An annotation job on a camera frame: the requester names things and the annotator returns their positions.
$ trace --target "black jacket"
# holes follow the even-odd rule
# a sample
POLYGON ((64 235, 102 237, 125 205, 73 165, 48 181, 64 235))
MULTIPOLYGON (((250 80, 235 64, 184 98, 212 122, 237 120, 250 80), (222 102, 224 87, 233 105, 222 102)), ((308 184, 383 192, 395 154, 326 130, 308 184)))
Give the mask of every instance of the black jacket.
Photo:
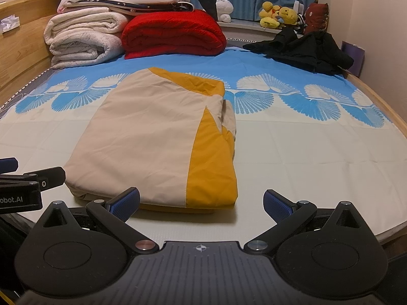
POLYGON ((353 64, 353 58, 338 48, 333 37, 321 31, 298 39, 292 28, 285 27, 274 40, 245 44, 243 48, 277 62, 327 75, 341 74, 339 67, 347 70, 353 64))

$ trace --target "bed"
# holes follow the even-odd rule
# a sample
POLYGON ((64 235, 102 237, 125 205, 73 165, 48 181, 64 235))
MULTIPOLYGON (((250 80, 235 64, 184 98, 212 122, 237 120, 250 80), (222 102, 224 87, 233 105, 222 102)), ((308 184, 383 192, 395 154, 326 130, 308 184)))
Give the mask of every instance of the bed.
MULTIPOLYGON (((262 207, 265 190, 274 189, 324 208, 352 201, 381 243, 406 232, 407 125, 358 78, 315 75, 245 51, 244 43, 275 33, 239 25, 223 27, 229 47, 215 57, 119 57, 55 71, 43 29, 59 1, 0 6, 1 19, 16 14, 21 23, 0 36, 0 157, 16 157, 17 173, 63 166, 106 94, 126 75, 160 67, 224 82, 237 119, 239 197, 233 210, 213 214, 139 210, 129 225, 159 245, 243 245, 274 224, 262 207)), ((85 203, 64 185, 43 193, 44 207, 57 199, 70 207, 85 203)), ((36 221, 42 212, 23 215, 36 221)))

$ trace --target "metal screw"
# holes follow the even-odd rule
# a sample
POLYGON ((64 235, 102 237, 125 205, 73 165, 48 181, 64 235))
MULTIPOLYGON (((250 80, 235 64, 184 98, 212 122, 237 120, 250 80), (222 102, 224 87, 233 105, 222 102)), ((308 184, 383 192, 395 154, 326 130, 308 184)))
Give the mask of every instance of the metal screw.
POLYGON ((254 251, 262 251, 267 248, 267 243, 259 239, 255 239, 248 243, 248 248, 254 251))
POLYGON ((155 243, 150 239, 142 239, 141 241, 136 242, 136 248, 139 250, 147 251, 155 247, 155 243))

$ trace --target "yellow plush toy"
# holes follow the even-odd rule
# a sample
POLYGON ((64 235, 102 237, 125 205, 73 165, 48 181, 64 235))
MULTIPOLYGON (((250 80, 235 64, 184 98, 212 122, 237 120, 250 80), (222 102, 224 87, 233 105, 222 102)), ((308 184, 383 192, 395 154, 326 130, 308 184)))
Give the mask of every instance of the yellow plush toy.
POLYGON ((266 1, 262 7, 263 9, 258 13, 261 18, 260 25, 270 29, 282 28, 278 21, 280 6, 274 6, 271 2, 266 1))
POLYGON ((282 7, 278 11, 278 16, 283 20, 284 25, 297 25, 298 14, 294 9, 282 7))

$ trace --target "brown pillow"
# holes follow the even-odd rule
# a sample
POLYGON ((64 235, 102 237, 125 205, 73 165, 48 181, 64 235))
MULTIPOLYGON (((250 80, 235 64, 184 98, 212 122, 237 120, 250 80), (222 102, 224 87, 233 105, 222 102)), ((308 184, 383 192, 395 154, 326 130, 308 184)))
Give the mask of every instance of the brown pillow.
POLYGON ((305 33, 312 31, 326 31, 329 19, 329 6, 328 4, 311 3, 305 12, 305 33))

